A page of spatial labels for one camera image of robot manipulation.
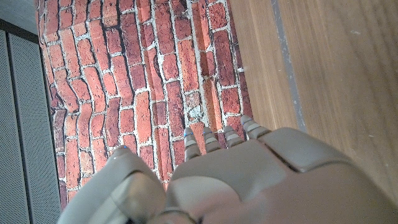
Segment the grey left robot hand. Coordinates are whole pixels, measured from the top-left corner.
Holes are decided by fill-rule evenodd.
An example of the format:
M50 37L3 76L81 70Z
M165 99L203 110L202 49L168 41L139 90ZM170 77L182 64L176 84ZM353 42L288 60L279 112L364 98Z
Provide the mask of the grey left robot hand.
M248 116L248 135L209 128L206 152L184 130L185 160L164 187L119 146L74 196L60 223L396 223L397 205L340 151L292 128L268 130Z

